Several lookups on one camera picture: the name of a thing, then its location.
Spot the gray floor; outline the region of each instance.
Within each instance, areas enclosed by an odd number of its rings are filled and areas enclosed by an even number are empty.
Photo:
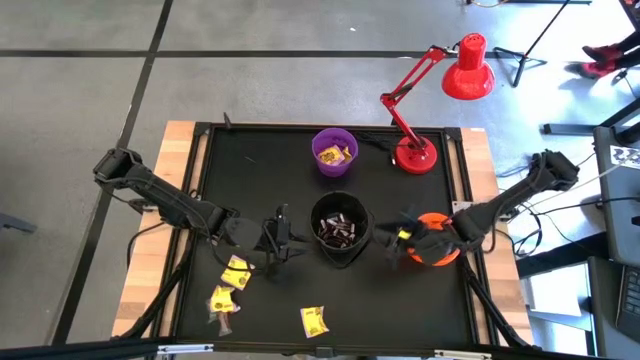
[[[147,49],[161,7],[160,0],[0,1],[0,49]],[[409,0],[402,6],[378,0],[176,0],[160,47],[423,50],[476,31],[490,46],[524,50],[556,10],[521,4],[481,9],[454,0]],[[447,98],[439,84],[448,61],[434,68],[400,111],[414,125],[486,128],[498,172],[544,148],[582,160],[590,152],[588,138],[544,137],[538,128],[551,121],[599,123],[634,98],[624,81],[594,83],[564,70],[568,61],[586,60],[583,44],[618,41],[631,29],[616,1],[571,5],[533,54],[552,61],[527,70],[517,89],[508,82],[515,62],[491,60],[497,86],[489,97]],[[0,58],[0,211],[39,226],[34,235],[0,232],[0,347],[46,341],[98,192],[91,169],[118,138],[142,63]],[[414,63],[157,59],[130,148],[153,166],[167,120],[222,121],[223,111],[235,122],[387,124],[378,97]],[[597,192],[585,190],[564,201]],[[588,210],[570,214],[561,219],[573,237],[601,226]],[[108,338],[125,276],[126,242],[138,221],[132,210],[111,205],[71,341]],[[528,226],[511,230],[524,235]],[[548,233],[545,246],[562,243],[553,230]],[[544,336],[536,340],[544,342]]]

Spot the lamp arm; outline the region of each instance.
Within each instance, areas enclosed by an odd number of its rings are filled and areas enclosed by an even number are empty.
[[[411,140],[412,145],[416,148],[421,149],[424,147],[423,141],[416,136],[416,134],[411,130],[411,127],[404,118],[400,115],[400,113],[396,110],[396,105],[400,103],[400,101],[413,89],[422,78],[433,68],[437,63],[439,63],[442,59],[447,56],[447,52],[445,49],[431,46],[424,56],[418,61],[418,63],[409,71],[407,76],[396,86],[395,90],[390,93],[384,93],[380,95],[380,101],[382,104],[389,110],[391,116],[393,116],[393,120],[398,125],[398,127],[402,130],[402,132]]]

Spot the black stand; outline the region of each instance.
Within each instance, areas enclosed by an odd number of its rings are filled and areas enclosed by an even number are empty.
[[[618,127],[638,114],[640,114],[640,98],[633,100],[629,105],[623,107],[599,125],[544,124],[542,125],[542,132],[547,135],[592,136],[596,127]]]
[[[571,1],[571,0],[564,0],[564,3],[560,7],[560,10],[558,10],[556,15],[551,19],[551,21],[547,24],[547,26],[544,28],[544,30],[542,30],[540,35],[538,35],[538,38],[533,42],[533,44],[531,44],[531,47],[529,47],[529,50],[527,50],[527,52],[525,52],[524,54],[521,53],[521,52],[517,52],[517,51],[507,50],[507,49],[501,48],[501,47],[493,48],[493,51],[496,52],[496,55],[498,55],[498,58],[500,57],[499,53],[501,53],[501,52],[509,54],[509,55],[513,55],[516,58],[520,58],[520,60],[518,61],[518,71],[516,72],[516,77],[513,80],[513,82],[511,83],[511,86],[518,87],[518,84],[520,83],[520,77],[522,76],[522,72],[524,71],[524,66],[527,63],[527,61],[529,61],[529,60],[537,61],[538,63],[540,63],[539,65],[544,65],[544,64],[547,63],[545,60],[532,59],[532,58],[529,57],[529,54],[531,54],[531,51],[533,51],[533,49],[536,47],[536,45],[538,45],[538,42],[542,39],[544,34],[547,32],[547,30],[549,30],[549,28],[551,27],[553,22],[556,21],[556,19],[558,18],[558,15],[560,15],[562,10],[564,10],[564,8],[569,4],[569,1]]]
[[[516,261],[521,279],[587,261],[590,256],[609,259],[607,233],[601,232],[553,250]]]
[[[36,226],[22,219],[0,213],[0,229],[16,229],[27,233],[36,231]]]

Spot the tripod stand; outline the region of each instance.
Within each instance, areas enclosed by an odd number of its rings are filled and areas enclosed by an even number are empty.
[[[542,39],[544,34],[547,32],[547,30],[549,30],[549,28],[554,23],[554,21],[556,21],[556,19],[558,18],[558,15],[560,15],[562,10],[564,10],[564,8],[569,4],[569,1],[571,1],[571,0],[564,0],[564,3],[562,3],[562,6],[560,7],[560,10],[558,10],[556,15],[551,19],[551,21],[547,24],[547,26],[544,28],[544,30],[542,30],[540,35],[538,35],[538,38],[533,42],[533,44],[531,44],[531,47],[529,47],[529,50],[527,50],[527,52],[525,52],[524,54],[521,53],[521,52],[508,50],[508,49],[501,48],[501,47],[494,47],[493,48],[493,51],[496,53],[498,58],[500,58],[499,53],[503,52],[503,53],[506,53],[506,54],[509,54],[509,55],[513,55],[514,57],[520,59],[518,61],[518,71],[516,72],[516,77],[513,80],[513,82],[511,83],[512,87],[518,87],[518,84],[520,83],[520,78],[522,77],[522,72],[524,71],[524,66],[529,60],[537,61],[539,63],[539,65],[544,65],[544,64],[547,63],[547,61],[545,61],[545,60],[532,59],[532,58],[529,57],[529,54],[531,54],[531,51],[533,51],[533,49],[536,47],[536,45],[538,45],[538,42],[540,42],[540,39]]]

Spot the wooden table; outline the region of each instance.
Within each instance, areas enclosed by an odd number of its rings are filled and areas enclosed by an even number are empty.
[[[178,188],[182,186],[185,176],[195,124],[192,121],[169,121],[160,146],[154,173]],[[462,129],[462,139],[474,201],[487,201],[498,194],[498,184],[493,170],[487,134],[484,129]],[[197,187],[205,146],[206,137],[203,136],[198,144],[190,189]],[[456,194],[462,194],[462,179],[457,166],[458,154],[456,154],[453,140],[449,140],[448,147]],[[157,212],[147,213],[142,217],[140,229],[158,222],[160,222],[160,218]],[[113,325],[113,335],[120,335],[127,331],[158,292],[168,254],[170,237],[171,228],[168,225],[163,225],[141,235],[136,240],[131,257],[131,265]],[[176,259],[179,259],[182,255],[186,237],[187,231],[182,231]],[[493,253],[485,255],[485,262],[491,296],[494,302],[518,334],[527,342],[533,343],[533,335],[520,292],[518,272],[510,241],[498,234],[496,248]],[[165,306],[160,335],[169,333],[174,303],[175,290]],[[488,344],[489,337],[484,311],[475,295],[474,308],[480,341],[483,344]]]

